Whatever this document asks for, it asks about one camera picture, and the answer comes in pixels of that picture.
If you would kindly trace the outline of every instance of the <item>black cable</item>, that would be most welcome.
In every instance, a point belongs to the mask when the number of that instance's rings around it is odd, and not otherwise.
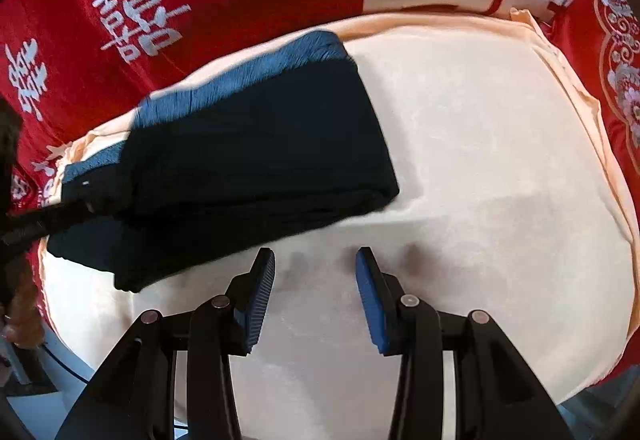
[[[64,362],[62,362],[59,358],[57,358],[54,354],[51,353],[51,350],[49,350],[44,344],[42,346],[40,346],[45,352],[47,352],[49,354],[49,357],[51,357],[53,360],[56,361],[56,364],[60,366],[60,368],[62,368],[63,370],[65,370],[69,375],[73,375],[75,378],[77,378],[80,382],[84,382],[85,384],[88,384],[89,381],[86,380],[83,376],[78,375],[74,370],[72,370],[70,367],[68,367]]]

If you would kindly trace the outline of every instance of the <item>red embroidered pillow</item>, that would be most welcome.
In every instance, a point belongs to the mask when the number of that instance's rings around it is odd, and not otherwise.
[[[554,20],[550,39],[600,101],[611,148],[640,214],[640,23],[626,0],[574,0]],[[638,332],[609,376],[632,364],[640,364]]]

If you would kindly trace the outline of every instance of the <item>blue rubber fingertip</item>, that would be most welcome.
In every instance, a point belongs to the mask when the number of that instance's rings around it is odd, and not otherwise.
[[[260,338],[260,330],[262,330],[262,323],[264,322],[264,315],[267,311],[267,304],[269,303],[275,276],[276,259],[273,252],[270,251],[269,258],[262,270],[262,276],[247,307],[244,342],[249,352]]]
[[[385,332],[385,314],[367,267],[367,260],[362,252],[356,255],[356,282],[369,325],[371,341],[378,347],[381,354],[385,354],[389,348],[389,340]]]

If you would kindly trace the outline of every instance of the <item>folded dark garment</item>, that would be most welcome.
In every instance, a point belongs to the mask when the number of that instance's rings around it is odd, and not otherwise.
[[[62,189],[67,201],[87,185],[110,194],[126,184],[129,209],[52,235],[49,252],[136,292],[386,206],[398,184],[356,65],[334,34],[304,37],[293,53],[285,46],[238,67],[248,74],[228,72],[242,77],[237,90],[220,94],[216,78],[146,101],[121,149],[68,167]]]

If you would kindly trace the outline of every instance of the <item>silver rivet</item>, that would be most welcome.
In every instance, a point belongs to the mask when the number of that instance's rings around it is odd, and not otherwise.
[[[229,301],[229,298],[226,295],[217,295],[211,300],[211,304],[214,308],[226,308],[229,306],[229,303],[231,303],[231,301]]]
[[[156,321],[158,321],[158,312],[156,312],[155,310],[147,310],[140,316],[140,320],[145,325],[155,323]]]
[[[471,314],[471,318],[479,325],[485,325],[491,320],[489,314],[484,310],[475,310]]]
[[[420,299],[418,299],[415,295],[412,294],[404,294],[401,298],[400,298],[400,302],[404,305],[407,306],[409,308],[412,308],[414,306],[418,306],[420,304]]]

